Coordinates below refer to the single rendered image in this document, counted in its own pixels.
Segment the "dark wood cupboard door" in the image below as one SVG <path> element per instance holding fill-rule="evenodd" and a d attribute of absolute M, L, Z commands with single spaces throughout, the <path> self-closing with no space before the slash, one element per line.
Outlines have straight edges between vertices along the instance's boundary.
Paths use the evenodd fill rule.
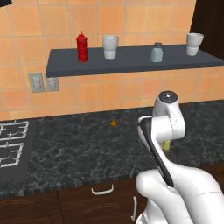
<path fill-rule="evenodd" d="M 0 224 L 64 224 L 57 193 L 0 200 Z"/>
<path fill-rule="evenodd" d="M 61 209 L 65 224 L 135 224 L 133 214 L 133 197 L 94 196 L 92 199 L 61 200 Z"/>

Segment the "dark wood drawer front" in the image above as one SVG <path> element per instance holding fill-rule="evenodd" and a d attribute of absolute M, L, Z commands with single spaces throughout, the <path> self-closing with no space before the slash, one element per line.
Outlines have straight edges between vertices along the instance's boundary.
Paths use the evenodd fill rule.
<path fill-rule="evenodd" d="M 118 212 L 132 215 L 133 197 L 138 199 L 138 192 L 135 180 L 129 178 L 59 190 L 58 196 L 64 219 L 68 220 L 93 211 L 114 214 L 116 207 Z"/>

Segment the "white cup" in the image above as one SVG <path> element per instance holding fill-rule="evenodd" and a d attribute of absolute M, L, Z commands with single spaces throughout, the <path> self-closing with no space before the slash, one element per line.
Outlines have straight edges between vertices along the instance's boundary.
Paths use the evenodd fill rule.
<path fill-rule="evenodd" d="M 115 35 L 104 35 L 101 37 L 101 43 L 106 60 L 114 60 L 116 58 L 116 49 L 119 43 L 119 37 Z"/>
<path fill-rule="evenodd" d="M 201 33 L 188 33 L 186 36 L 186 54 L 188 56 L 195 56 L 203 39 L 204 35 Z"/>

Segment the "red condiment bottle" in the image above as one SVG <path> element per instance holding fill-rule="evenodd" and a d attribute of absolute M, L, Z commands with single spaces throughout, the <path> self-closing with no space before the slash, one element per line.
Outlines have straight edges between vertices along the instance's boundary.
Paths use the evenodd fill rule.
<path fill-rule="evenodd" d="M 78 53 L 78 61 L 79 62 L 87 62 L 88 61 L 88 38 L 84 36 L 81 32 L 79 36 L 76 38 L 77 43 L 77 53 Z"/>

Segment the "dark wood tall cabinet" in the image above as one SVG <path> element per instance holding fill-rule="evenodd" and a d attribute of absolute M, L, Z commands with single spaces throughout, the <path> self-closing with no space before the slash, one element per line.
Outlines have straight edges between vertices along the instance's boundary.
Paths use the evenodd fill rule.
<path fill-rule="evenodd" d="M 224 0 L 197 0 L 190 32 L 204 35 L 200 50 L 224 60 Z"/>

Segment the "grey wall socket plate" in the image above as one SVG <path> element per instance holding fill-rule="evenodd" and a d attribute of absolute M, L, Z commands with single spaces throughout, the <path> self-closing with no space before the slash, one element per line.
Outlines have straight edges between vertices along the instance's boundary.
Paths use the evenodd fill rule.
<path fill-rule="evenodd" d="M 42 78 L 42 73 L 28 73 L 30 85 L 31 85 L 31 91 L 33 93 L 41 93 L 45 92 L 45 85 Z"/>
<path fill-rule="evenodd" d="M 46 89 L 48 92 L 60 90 L 60 84 L 57 77 L 47 78 L 46 73 L 44 73 L 44 76 L 45 76 Z"/>

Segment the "pale blue shaker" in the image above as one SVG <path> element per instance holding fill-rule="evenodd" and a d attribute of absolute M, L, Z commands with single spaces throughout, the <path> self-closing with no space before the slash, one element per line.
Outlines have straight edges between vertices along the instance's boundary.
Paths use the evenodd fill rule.
<path fill-rule="evenodd" d="M 150 53 L 150 60 L 154 63 L 161 62 L 163 60 L 163 49 L 160 42 L 156 42 Z"/>

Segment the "dark grey wall shelf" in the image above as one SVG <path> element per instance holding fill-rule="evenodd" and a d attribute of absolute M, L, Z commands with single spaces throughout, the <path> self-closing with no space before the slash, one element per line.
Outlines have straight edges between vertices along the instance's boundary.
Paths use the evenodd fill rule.
<path fill-rule="evenodd" d="M 152 48 L 152 45 L 118 47 L 114 60 L 105 59 L 102 47 L 89 48 L 87 62 L 78 61 L 75 48 L 52 49 L 45 73 L 51 78 L 224 66 L 224 60 L 201 50 L 196 56 L 186 55 L 185 45 L 163 45 L 163 61 L 153 63 Z"/>

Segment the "black hob with grates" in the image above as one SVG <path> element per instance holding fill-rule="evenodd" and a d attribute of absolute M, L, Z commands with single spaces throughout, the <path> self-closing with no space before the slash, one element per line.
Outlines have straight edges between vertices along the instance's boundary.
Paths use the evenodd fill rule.
<path fill-rule="evenodd" d="M 37 121 L 0 122 L 0 182 L 26 177 Z"/>

